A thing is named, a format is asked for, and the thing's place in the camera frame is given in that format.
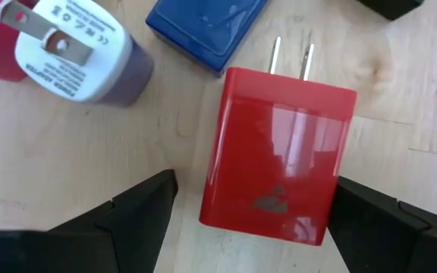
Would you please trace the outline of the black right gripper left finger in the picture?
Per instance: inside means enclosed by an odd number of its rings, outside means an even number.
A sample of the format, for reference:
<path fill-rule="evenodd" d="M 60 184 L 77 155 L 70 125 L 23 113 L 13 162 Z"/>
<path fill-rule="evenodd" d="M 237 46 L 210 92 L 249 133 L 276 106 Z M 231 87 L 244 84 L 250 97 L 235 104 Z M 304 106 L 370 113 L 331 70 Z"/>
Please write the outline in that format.
<path fill-rule="evenodd" d="M 152 272 L 177 193 L 166 169 L 48 231 L 1 230 L 0 272 Z"/>

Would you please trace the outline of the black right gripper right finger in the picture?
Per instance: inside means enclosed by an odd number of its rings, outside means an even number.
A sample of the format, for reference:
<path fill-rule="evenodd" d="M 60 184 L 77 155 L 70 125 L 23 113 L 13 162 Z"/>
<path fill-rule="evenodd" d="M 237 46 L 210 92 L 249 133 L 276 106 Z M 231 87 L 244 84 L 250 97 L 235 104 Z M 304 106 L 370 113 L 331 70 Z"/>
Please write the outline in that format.
<path fill-rule="evenodd" d="M 328 229 L 350 272 L 437 272 L 437 215 L 346 177 Z"/>

